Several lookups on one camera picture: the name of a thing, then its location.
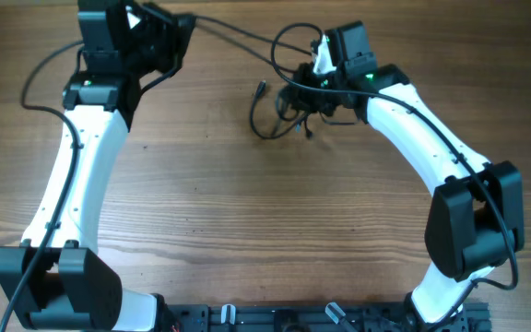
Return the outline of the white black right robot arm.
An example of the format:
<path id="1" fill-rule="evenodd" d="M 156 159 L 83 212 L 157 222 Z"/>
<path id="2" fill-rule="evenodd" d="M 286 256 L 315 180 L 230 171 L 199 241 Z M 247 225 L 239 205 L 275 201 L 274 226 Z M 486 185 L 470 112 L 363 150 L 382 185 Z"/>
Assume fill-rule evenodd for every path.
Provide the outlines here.
<path id="1" fill-rule="evenodd" d="M 319 31 L 312 59 L 288 79 L 286 103 L 309 115 L 338 107 L 384 135 L 431 194 L 424 231 L 430 265 L 405 300 L 408 330 L 449 328 L 465 299 L 508 265 L 507 290 L 519 281 L 525 245 L 523 180 L 510 162 L 494 163 L 459 139 L 422 101 L 396 65 L 378 65 L 364 25 Z"/>

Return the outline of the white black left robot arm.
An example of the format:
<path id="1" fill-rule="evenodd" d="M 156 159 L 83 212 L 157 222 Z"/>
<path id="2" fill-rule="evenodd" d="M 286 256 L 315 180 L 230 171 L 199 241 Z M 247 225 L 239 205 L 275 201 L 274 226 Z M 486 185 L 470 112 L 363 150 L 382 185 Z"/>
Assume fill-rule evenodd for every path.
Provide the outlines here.
<path id="1" fill-rule="evenodd" d="M 82 1 L 77 19 L 44 196 L 20 243 L 0 248 L 0 328 L 16 318 L 32 330 L 179 331 L 162 296 L 124 288 L 99 257 L 98 234 L 113 164 L 149 89 L 143 77 L 160 83 L 182 68 L 196 18 L 149 2 Z"/>

